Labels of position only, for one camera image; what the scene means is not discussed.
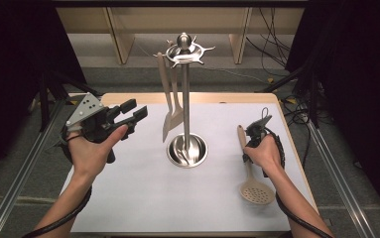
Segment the rotating utensil holder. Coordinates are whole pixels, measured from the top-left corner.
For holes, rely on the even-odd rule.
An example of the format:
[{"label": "rotating utensil holder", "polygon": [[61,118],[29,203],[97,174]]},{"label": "rotating utensil holder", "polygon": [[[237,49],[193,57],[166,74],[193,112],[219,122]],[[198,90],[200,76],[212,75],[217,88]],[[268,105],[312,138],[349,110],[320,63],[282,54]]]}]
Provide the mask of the rotating utensil holder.
[{"label": "rotating utensil holder", "polygon": [[182,168],[193,168],[200,165],[207,157],[207,143],[204,139],[190,132],[190,63],[198,62],[205,49],[195,43],[196,37],[192,40],[186,33],[181,33],[177,38],[177,44],[167,49],[165,55],[168,60],[182,66],[182,88],[183,88],[183,108],[184,108],[184,133],[175,137],[168,145],[167,153],[170,161]]}]

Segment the floor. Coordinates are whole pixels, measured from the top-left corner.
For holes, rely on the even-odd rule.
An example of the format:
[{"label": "floor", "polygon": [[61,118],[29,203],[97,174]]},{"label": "floor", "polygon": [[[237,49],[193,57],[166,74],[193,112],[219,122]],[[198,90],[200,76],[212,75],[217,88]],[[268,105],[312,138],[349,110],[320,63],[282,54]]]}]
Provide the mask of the floor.
[{"label": "floor", "polygon": [[[113,52],[109,36],[69,35],[69,37],[90,87],[101,92],[163,91],[153,54],[164,52],[167,48],[166,40],[174,40],[177,36],[137,35],[131,57],[123,65],[116,62],[116,54]],[[287,46],[290,46],[293,40],[293,36],[279,36],[279,38]],[[265,44],[259,36],[249,36],[249,39],[260,48]],[[204,65],[198,63],[190,65],[191,91],[259,91],[268,85],[269,79],[279,80],[281,75],[287,74],[275,60],[262,57],[262,54],[250,44],[245,47],[242,64],[234,64],[227,36],[199,35],[196,41],[203,47],[216,46],[216,49],[207,52],[201,59]],[[271,55],[277,56],[276,47],[269,44],[266,50]],[[274,93],[279,98],[286,98],[291,95],[295,83],[295,81],[289,82]],[[75,92],[74,88],[68,86],[66,88],[69,92]],[[325,105],[324,94],[320,103]],[[298,104],[288,103],[287,106],[295,110]],[[72,110],[72,106],[63,108],[0,237],[18,237],[30,231],[59,194],[70,165],[63,159],[63,154],[52,145],[58,140],[58,131]],[[308,151],[305,173],[321,216],[336,237],[363,237],[357,231],[316,143],[314,140],[308,143],[307,126],[303,123],[293,123],[292,119],[291,116],[287,117],[298,154],[302,158]],[[0,161],[0,202],[28,156],[38,136],[39,128],[40,111],[36,108],[28,118],[25,118],[24,127],[18,132],[18,140],[14,141],[6,152],[7,157]],[[338,131],[336,122],[331,120],[327,111],[319,112],[319,130],[349,188],[363,209],[374,232],[373,237],[379,238],[380,198],[364,172],[353,164],[354,156]]]}]

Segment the white tabletop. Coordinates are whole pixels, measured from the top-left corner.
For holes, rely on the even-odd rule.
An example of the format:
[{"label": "white tabletop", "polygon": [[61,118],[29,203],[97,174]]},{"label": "white tabletop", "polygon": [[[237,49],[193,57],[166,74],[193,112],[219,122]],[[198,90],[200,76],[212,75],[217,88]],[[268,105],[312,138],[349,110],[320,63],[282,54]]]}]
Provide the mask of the white tabletop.
[{"label": "white tabletop", "polygon": [[[236,128],[246,128],[269,109],[268,128],[280,136],[286,154],[286,172],[298,190],[316,207],[305,174],[294,151],[277,103],[195,103],[190,105],[190,131],[208,145],[205,161],[191,169],[173,165],[167,145],[184,131],[180,125],[162,142],[168,107],[147,104],[149,115],[129,139],[114,147],[116,162],[107,165],[93,184],[87,207],[71,232],[104,235],[130,234],[275,234],[290,229],[276,201],[256,205],[246,201],[239,186],[246,180]],[[118,120],[126,118],[120,115]],[[257,180],[273,186],[261,168]],[[65,181],[69,181],[71,172]]]}]

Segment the stand base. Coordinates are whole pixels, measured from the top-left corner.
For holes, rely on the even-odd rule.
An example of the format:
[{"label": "stand base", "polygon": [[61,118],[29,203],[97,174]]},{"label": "stand base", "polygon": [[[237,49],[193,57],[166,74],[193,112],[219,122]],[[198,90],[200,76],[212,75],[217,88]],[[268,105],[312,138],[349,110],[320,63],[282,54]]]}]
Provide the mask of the stand base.
[{"label": "stand base", "polygon": [[193,168],[200,165],[207,157],[207,143],[196,134],[190,133],[190,147],[186,150],[185,135],[180,134],[168,145],[169,160],[181,168]]}]

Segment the beige utensil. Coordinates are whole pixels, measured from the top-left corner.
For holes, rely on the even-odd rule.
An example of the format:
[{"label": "beige utensil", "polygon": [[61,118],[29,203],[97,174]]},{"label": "beige utensil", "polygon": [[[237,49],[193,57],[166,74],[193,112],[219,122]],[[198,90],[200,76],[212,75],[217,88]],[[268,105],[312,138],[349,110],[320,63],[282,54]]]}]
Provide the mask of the beige utensil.
[{"label": "beige utensil", "polygon": [[[173,41],[168,41],[169,47],[174,45]],[[180,104],[180,99],[178,98],[178,76],[177,68],[173,67],[174,62],[168,60],[169,68],[171,71],[171,83],[172,83],[172,92],[174,93],[174,102],[175,102],[175,111],[172,114],[171,119],[171,130],[179,126],[184,122],[184,108]]]},{"label": "beige utensil", "polygon": [[168,103],[169,112],[166,114],[164,127],[163,127],[163,142],[165,142],[168,137],[168,133],[171,130],[171,119],[172,119],[172,99],[171,99],[171,89],[169,87],[168,76],[166,75],[165,59],[162,53],[157,54],[159,73],[161,75],[162,85],[165,91],[166,100]]},{"label": "beige utensil", "polygon": [[[246,146],[246,136],[243,130],[243,127],[239,125],[237,127],[239,143],[241,144],[241,148]],[[248,178],[244,184],[240,187],[240,193],[243,198],[256,203],[265,205],[272,202],[275,198],[275,194],[271,188],[269,188],[266,184],[257,181],[252,174],[251,162],[245,162],[246,172],[248,174]]]}]

